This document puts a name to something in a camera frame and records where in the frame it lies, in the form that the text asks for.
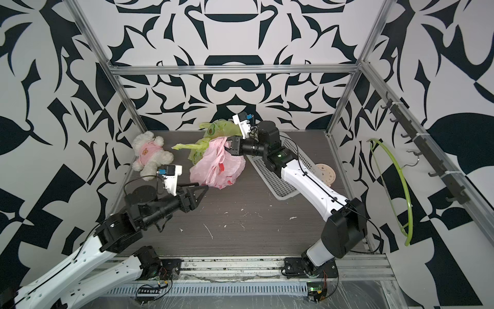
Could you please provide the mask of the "green hoop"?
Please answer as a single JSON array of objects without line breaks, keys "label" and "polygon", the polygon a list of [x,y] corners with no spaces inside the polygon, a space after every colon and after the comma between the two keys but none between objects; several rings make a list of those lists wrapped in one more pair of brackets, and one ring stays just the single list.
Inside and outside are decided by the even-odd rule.
[{"label": "green hoop", "polygon": [[405,247],[408,247],[408,246],[410,246],[410,244],[412,242],[412,237],[413,237],[413,232],[414,232],[414,218],[413,218],[413,210],[412,210],[412,201],[411,201],[410,191],[409,191],[409,187],[407,184],[407,180],[406,180],[405,175],[403,173],[403,168],[400,166],[400,164],[398,163],[398,161],[397,161],[396,157],[393,155],[393,153],[389,150],[389,148],[383,142],[379,141],[378,139],[369,139],[367,142],[371,143],[372,145],[378,145],[379,147],[381,147],[384,150],[384,152],[387,154],[387,156],[391,160],[392,165],[394,166],[394,168],[398,174],[398,177],[400,179],[403,193],[405,195],[405,201],[407,203],[407,223],[405,225],[402,225],[400,223],[400,221],[398,220],[398,214],[394,208],[393,198],[391,197],[391,194],[389,193],[387,186],[385,185],[385,180],[383,179],[379,163],[378,163],[377,159],[374,160],[376,163],[376,167],[378,168],[378,171],[380,172],[380,177],[382,179],[383,186],[385,187],[385,190],[387,191],[389,203],[390,203],[391,208],[393,210],[393,213],[397,219],[400,231],[405,237]]}]

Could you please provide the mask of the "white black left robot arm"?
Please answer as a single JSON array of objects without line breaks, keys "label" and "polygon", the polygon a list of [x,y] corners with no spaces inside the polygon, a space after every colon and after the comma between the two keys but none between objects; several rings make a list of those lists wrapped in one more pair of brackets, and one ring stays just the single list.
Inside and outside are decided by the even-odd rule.
[{"label": "white black left robot arm", "polygon": [[73,254],[29,285],[5,290],[1,308],[80,308],[123,283],[160,277],[165,269],[150,245],[110,269],[91,272],[136,243],[149,228],[162,231],[176,211],[196,209],[208,189],[198,183],[183,184],[176,194],[160,198],[155,187],[138,187],[125,196],[125,207],[91,231]]}]

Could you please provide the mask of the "green circuit board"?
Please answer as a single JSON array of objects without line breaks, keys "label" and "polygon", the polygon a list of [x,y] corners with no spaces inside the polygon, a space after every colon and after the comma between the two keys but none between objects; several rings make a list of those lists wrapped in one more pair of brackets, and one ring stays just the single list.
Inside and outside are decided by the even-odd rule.
[{"label": "green circuit board", "polygon": [[328,294],[328,288],[325,283],[309,282],[307,283],[307,298],[309,301],[319,303],[325,300]]}]

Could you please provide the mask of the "beige round perforated disc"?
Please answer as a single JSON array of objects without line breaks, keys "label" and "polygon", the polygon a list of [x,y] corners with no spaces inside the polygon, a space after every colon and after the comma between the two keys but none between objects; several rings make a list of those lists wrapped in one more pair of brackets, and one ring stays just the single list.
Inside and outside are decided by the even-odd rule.
[{"label": "beige round perforated disc", "polygon": [[334,169],[326,164],[317,164],[316,167],[320,171],[321,181],[323,181],[328,187],[332,186],[337,178]]}]

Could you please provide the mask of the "green avocado print plastic bag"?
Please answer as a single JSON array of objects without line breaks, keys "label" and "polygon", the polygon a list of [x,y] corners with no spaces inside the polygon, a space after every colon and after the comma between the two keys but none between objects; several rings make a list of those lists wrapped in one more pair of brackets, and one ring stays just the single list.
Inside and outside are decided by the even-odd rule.
[{"label": "green avocado print plastic bag", "polygon": [[204,130],[204,138],[216,139],[223,136],[242,136],[238,125],[232,121],[219,119],[211,123],[203,122],[199,125],[201,130]]}]

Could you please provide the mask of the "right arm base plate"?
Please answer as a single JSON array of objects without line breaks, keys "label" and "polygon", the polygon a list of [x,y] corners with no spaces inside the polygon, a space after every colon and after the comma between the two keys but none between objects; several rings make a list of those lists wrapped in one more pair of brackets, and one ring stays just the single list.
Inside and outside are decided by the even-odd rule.
[{"label": "right arm base plate", "polygon": [[339,276],[335,260],[329,260],[321,266],[315,266],[306,257],[286,257],[281,269],[283,276],[291,278],[337,278]]}]

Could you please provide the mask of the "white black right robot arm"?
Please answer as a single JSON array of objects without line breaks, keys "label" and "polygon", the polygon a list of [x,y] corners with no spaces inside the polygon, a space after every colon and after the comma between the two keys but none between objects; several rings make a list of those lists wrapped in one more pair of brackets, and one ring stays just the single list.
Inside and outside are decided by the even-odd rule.
[{"label": "white black right robot arm", "polygon": [[261,157],[267,168],[296,188],[318,211],[325,226],[320,239],[302,254],[306,272],[314,272],[335,258],[342,258],[367,235],[367,217],[363,203],[348,200],[317,178],[300,160],[298,152],[285,147],[272,121],[252,126],[249,119],[234,117],[241,136],[228,138],[225,149],[234,156]]}]

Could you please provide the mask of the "white perforated plastic basket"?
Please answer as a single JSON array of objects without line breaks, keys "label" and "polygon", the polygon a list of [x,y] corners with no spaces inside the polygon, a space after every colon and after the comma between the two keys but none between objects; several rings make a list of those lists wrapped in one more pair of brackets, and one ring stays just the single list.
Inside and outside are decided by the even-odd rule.
[{"label": "white perforated plastic basket", "polygon": [[300,146],[295,142],[295,140],[287,133],[280,133],[280,141],[282,142],[282,147],[291,151],[296,160],[290,163],[292,171],[288,171],[289,180],[284,177],[285,172],[270,171],[266,162],[262,156],[246,155],[246,159],[252,164],[254,169],[257,171],[261,180],[268,187],[269,192],[280,201],[293,198],[300,194],[298,188],[299,185],[294,186],[293,182],[293,170],[298,174],[299,166],[302,166],[303,171],[310,174],[312,179],[320,178],[322,176],[321,170],[316,166],[316,163],[310,159],[307,154],[301,149]]}]

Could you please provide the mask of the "black connector block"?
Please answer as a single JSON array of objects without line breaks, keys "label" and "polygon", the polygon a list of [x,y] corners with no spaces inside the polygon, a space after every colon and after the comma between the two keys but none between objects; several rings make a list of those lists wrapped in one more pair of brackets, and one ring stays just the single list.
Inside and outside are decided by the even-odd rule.
[{"label": "black connector block", "polygon": [[171,286],[161,286],[153,287],[151,285],[142,285],[137,288],[135,292],[134,300],[138,303],[148,303],[152,301],[157,301],[163,296],[167,295],[170,291]]}]

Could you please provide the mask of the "pink apple print plastic bag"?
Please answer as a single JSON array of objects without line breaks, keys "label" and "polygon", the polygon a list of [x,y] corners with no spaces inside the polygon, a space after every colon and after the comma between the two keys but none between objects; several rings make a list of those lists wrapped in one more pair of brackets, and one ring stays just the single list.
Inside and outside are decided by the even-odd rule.
[{"label": "pink apple print plastic bag", "polygon": [[218,137],[209,142],[208,149],[202,159],[190,168],[190,181],[200,185],[208,185],[216,189],[224,189],[234,185],[244,171],[244,157],[230,154],[226,145],[230,145],[227,137]]}]

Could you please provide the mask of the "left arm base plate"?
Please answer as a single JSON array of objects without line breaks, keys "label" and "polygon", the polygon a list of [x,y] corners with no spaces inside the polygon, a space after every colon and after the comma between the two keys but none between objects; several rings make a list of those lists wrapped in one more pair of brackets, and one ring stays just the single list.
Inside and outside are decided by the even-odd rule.
[{"label": "left arm base plate", "polygon": [[147,279],[169,280],[176,279],[181,272],[181,264],[183,260],[178,258],[160,259],[153,261],[148,268]]}]

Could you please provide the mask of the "white plush bear pink shirt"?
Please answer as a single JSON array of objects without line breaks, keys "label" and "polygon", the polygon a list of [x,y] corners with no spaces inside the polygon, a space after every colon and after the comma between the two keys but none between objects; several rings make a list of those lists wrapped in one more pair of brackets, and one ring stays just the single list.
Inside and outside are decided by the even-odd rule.
[{"label": "white plush bear pink shirt", "polygon": [[154,136],[151,131],[136,136],[131,146],[136,156],[132,169],[139,172],[144,181],[153,180],[159,167],[169,165],[174,160],[174,155],[163,149],[163,137]]}]

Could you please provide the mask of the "black wall hook rail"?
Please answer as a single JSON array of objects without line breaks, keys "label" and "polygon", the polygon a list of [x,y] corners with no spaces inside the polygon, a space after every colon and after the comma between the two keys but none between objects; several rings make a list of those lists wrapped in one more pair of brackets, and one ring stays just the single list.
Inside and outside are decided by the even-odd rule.
[{"label": "black wall hook rail", "polygon": [[405,134],[401,136],[404,139],[409,139],[417,146],[419,151],[416,156],[423,157],[433,169],[432,172],[428,172],[428,176],[440,178],[450,191],[450,196],[446,197],[446,200],[458,202],[461,205],[470,202],[471,198],[468,196],[466,187],[459,180],[459,171],[452,169],[451,165],[446,162],[439,146],[433,141],[430,134],[425,132],[425,129],[408,111],[405,104],[392,100],[389,93],[385,94],[385,101],[386,103],[382,108],[388,109],[394,115],[391,122],[400,124],[405,130]]}]

